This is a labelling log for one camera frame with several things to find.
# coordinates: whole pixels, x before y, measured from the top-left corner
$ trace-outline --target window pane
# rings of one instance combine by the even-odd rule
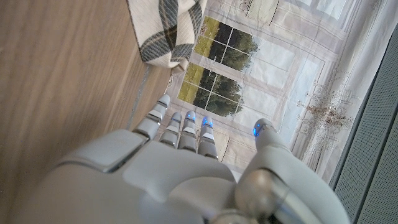
[[[225,51],[225,45],[222,45],[214,41],[213,44],[211,45],[210,54],[208,58],[216,62],[221,62],[224,51]]]
[[[209,57],[211,45],[213,44],[213,40],[209,38],[199,36],[198,42],[193,51],[197,54],[203,55],[204,57]]]
[[[223,44],[226,44],[228,42],[229,35],[231,34],[231,30],[232,27],[220,22],[215,40]]]
[[[224,54],[222,64],[243,72],[250,66],[250,61],[251,58],[249,55],[228,47]]]
[[[187,82],[183,82],[180,93],[178,94],[178,99],[205,109],[209,95],[209,91],[203,90]]]
[[[216,73],[214,72],[203,73],[199,86],[206,90],[211,90],[215,78],[216,78]]]
[[[203,77],[208,76],[209,73],[210,73],[209,70],[207,70],[199,65],[195,65],[194,63],[189,63],[184,80],[200,86],[200,83],[201,83],[201,80],[203,79]]]
[[[209,98],[210,92],[203,90],[201,88],[198,89],[197,94],[195,96],[195,100],[193,101],[193,104],[195,106],[198,106],[202,109],[205,109],[207,99]]]
[[[198,42],[193,50],[206,58],[221,62],[225,50],[225,45],[215,42],[206,37],[199,36]]]
[[[234,29],[234,31],[232,31],[232,35],[229,39],[228,45],[248,54],[253,54],[257,51],[258,48],[258,44],[255,43],[251,34],[245,33],[237,29]]]
[[[242,86],[235,80],[218,75],[214,84],[213,92],[238,102],[241,97]]]
[[[203,25],[200,28],[200,34],[204,35],[205,37],[209,37],[214,40],[217,30],[218,30],[218,22],[217,20],[210,18],[208,16],[205,17],[203,21]]]
[[[231,100],[227,100],[226,98],[212,94],[210,96],[206,110],[217,115],[227,117],[229,115],[235,114],[237,106],[238,104]]]

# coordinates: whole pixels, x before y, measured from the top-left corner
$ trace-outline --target white robotic palm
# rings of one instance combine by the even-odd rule
[[[64,157],[16,223],[349,223],[334,194],[282,144],[272,124],[254,126],[257,154],[236,183],[217,160],[213,122],[174,113],[162,96],[133,132],[118,130]]]

